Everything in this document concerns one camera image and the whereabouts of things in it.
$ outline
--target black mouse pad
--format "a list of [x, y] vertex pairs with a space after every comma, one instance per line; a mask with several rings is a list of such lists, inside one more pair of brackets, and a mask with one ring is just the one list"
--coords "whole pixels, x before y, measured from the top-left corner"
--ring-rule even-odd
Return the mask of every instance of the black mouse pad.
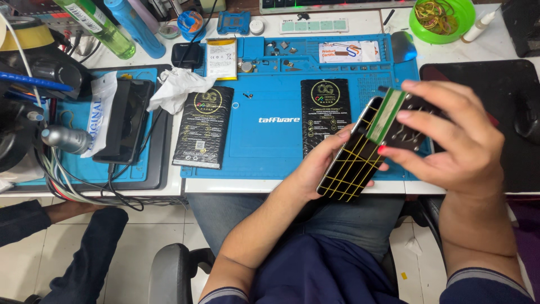
[[525, 140], [514, 129], [519, 93], [527, 91], [534, 103], [540, 103], [538, 76], [530, 61], [425, 64], [420, 68], [420, 79], [450, 80], [471, 87], [506, 138], [501, 157], [505, 191], [540, 191], [540, 146]]

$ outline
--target white glue bottle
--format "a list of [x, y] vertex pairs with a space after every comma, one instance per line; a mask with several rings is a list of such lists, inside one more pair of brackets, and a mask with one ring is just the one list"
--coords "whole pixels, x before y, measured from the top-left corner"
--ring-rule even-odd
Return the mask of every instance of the white glue bottle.
[[461, 41], [464, 43], [471, 43], [488, 27], [488, 24], [491, 23], [493, 19], [495, 19], [495, 12], [491, 12], [482, 17], [482, 19], [477, 20], [470, 30], [461, 36]]

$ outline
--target computer mouse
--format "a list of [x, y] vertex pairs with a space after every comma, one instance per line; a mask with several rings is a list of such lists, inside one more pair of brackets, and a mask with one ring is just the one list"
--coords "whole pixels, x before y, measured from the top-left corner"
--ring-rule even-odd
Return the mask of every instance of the computer mouse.
[[517, 94], [514, 128], [529, 142], [540, 145], [540, 102], [533, 103], [526, 92]]

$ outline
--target qr code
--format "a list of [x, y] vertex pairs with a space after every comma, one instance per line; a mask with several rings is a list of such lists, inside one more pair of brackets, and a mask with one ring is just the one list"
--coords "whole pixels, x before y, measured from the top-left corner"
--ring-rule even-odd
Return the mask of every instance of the qr code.
[[196, 149], [196, 150], [202, 150], [202, 149], [204, 149], [204, 143], [205, 143], [204, 141], [197, 141], [197, 142], [195, 143], [195, 149]]

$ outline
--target blue silicone repair mat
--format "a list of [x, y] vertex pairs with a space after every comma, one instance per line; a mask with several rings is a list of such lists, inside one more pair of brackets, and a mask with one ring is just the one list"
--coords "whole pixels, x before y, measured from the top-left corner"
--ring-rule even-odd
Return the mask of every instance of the blue silicone repair mat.
[[[99, 72], [93, 72], [92, 74], [97, 77], [101, 77], [103, 74], [108, 73], [109, 71], [99, 71]], [[141, 79], [141, 80], [150, 80], [152, 82], [156, 82], [157, 76], [158, 76], [158, 70], [156, 68], [148, 68], [148, 69], [133, 69], [133, 70], [118, 70], [117, 71], [117, 77], [120, 78], [122, 75], [131, 75], [134, 79]], [[86, 126], [88, 125], [88, 115], [90, 114], [90, 102], [92, 101], [92, 96], [89, 96], [87, 98], [82, 98], [81, 100], [77, 101], [70, 101], [68, 99], [62, 100], [57, 103], [57, 109], [56, 113], [57, 115], [64, 111], [69, 110], [72, 111], [74, 114], [73, 117], [73, 128], [75, 129], [83, 129], [86, 130]], [[152, 121], [152, 114], [153, 112], [150, 112], [148, 116], [148, 121], [145, 127], [145, 132], [147, 133], [150, 128], [150, 123]], [[70, 113], [65, 113], [62, 115], [62, 125], [68, 126], [69, 120], [71, 118]], [[115, 179], [115, 182], [140, 182], [146, 180], [146, 173], [148, 171], [148, 152], [149, 152], [149, 145], [146, 146], [146, 148], [140, 153], [138, 157], [138, 161], [136, 164], [132, 164], [126, 172], [124, 172], [122, 175], [120, 175], [117, 179]], [[79, 155], [74, 155], [70, 153], [61, 152], [62, 159], [60, 160], [62, 162], [62, 165], [66, 168], [68, 172], [73, 174], [75, 177], [89, 182], [89, 183], [105, 183], [107, 182], [108, 174], [107, 169], [109, 168], [109, 164], [106, 163], [98, 163], [92, 160], [91, 157], [87, 158], [80, 158]], [[124, 166], [118, 165], [116, 172], [122, 170]], [[71, 183], [80, 183], [71, 177], [68, 176]], [[33, 180], [29, 182], [24, 183], [18, 183], [16, 185], [23, 186], [23, 185], [41, 185], [45, 184], [45, 178], [39, 179], [39, 180]]]
[[[380, 85], [399, 88], [403, 80], [419, 80], [416, 60], [395, 64], [389, 34], [361, 36], [324, 36], [287, 38], [238, 38], [238, 58], [259, 62], [257, 71], [238, 73], [236, 81], [217, 81], [215, 85], [234, 88], [225, 152], [221, 170], [182, 167], [181, 176], [207, 179], [280, 180], [302, 161], [302, 125], [300, 122], [260, 122], [260, 118], [301, 118], [300, 82], [302, 80], [345, 78], [348, 80], [352, 121], [373, 96], [383, 96]], [[319, 43], [339, 41], [378, 41], [380, 62], [319, 63]], [[271, 56], [276, 48], [286, 56]], [[297, 51], [290, 54], [288, 50]], [[286, 71], [289, 60], [299, 71]], [[195, 72], [203, 75], [205, 66]], [[243, 94], [253, 94], [247, 98]], [[429, 143], [422, 144], [420, 154], [430, 153]], [[401, 166], [386, 160], [387, 172], [378, 171], [379, 180], [416, 180]]]

